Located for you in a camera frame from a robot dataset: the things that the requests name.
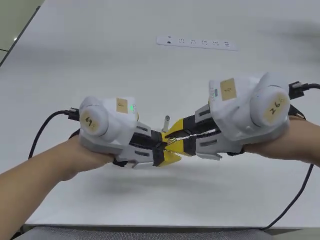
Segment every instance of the white desk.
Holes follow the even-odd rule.
[[[207,102],[209,79],[273,71],[290,82],[319,82],[319,7],[317,0],[47,0],[0,69],[0,171],[27,158],[49,114],[78,107],[87,95],[134,96],[141,121],[161,128],[165,115],[173,122]],[[168,34],[226,39],[239,51],[156,45]],[[320,124],[319,100],[310,91],[294,104]],[[55,118],[36,153],[78,127]],[[110,164],[60,183],[27,223],[266,226],[307,169],[251,154],[140,170]],[[320,227],[319,182],[315,168],[276,227]]]

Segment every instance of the black cable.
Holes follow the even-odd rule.
[[[48,125],[48,123],[50,122],[50,120],[53,119],[55,116],[61,115],[61,114],[69,115],[69,111],[68,111],[68,110],[56,111],[56,112],[52,113],[52,114],[44,121],[44,123],[43,123],[42,126],[40,127],[38,133],[36,134],[36,136],[35,136],[35,138],[34,138],[34,140],[33,140],[33,144],[32,144],[32,147],[31,147],[31,150],[30,150],[28,159],[30,159],[30,158],[33,157],[34,151],[35,151],[35,148],[36,148],[36,145],[37,145],[37,142],[38,142],[38,140],[39,140],[39,137],[40,137],[40,135],[42,134],[42,132],[44,131],[45,127],[46,127],[46,126]]]
[[[268,230],[269,228],[271,228],[273,225],[275,225],[287,212],[288,210],[296,203],[296,201],[298,200],[298,198],[301,196],[301,194],[304,192],[305,188],[306,188],[306,185],[308,183],[308,180],[309,180],[309,177],[310,177],[310,174],[312,172],[312,169],[314,168],[314,165],[313,164],[310,164],[309,166],[309,169],[308,169],[308,172],[306,173],[306,176],[304,178],[304,181],[303,181],[303,184],[299,190],[299,192],[297,193],[297,195],[295,195],[294,199],[289,203],[289,205],[283,210],[283,212],[273,221],[271,222],[268,226],[266,227],[262,227],[262,228],[259,228],[260,230],[262,231],[266,231]]]
[[[302,90],[309,90],[309,89],[320,89],[320,84],[317,83],[310,83],[310,84],[304,84],[302,85]]]

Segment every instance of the beige label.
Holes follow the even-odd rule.
[[[222,101],[235,99],[237,97],[235,79],[230,78],[220,82]]]
[[[116,111],[118,113],[127,114],[128,113],[128,100],[123,98],[116,99]]]
[[[87,111],[81,114],[80,123],[90,132],[95,132],[99,127],[99,123],[93,120]]]
[[[269,124],[272,124],[277,116],[284,110],[284,106],[286,104],[287,97],[281,93],[278,93],[272,102],[270,102],[268,108],[264,111],[263,117]]]

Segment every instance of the electrical outlet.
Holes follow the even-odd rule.
[[[209,39],[187,39],[174,36],[158,36],[156,44],[175,47],[189,47],[201,49],[220,49],[237,51],[235,44],[229,41],[209,40]]]

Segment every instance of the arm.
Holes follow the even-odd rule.
[[[2,173],[0,239],[10,239],[60,181],[112,160],[86,150],[76,136]]]
[[[248,144],[248,153],[271,159],[300,160],[320,167],[320,126],[298,117],[290,118],[290,127],[270,142]]]

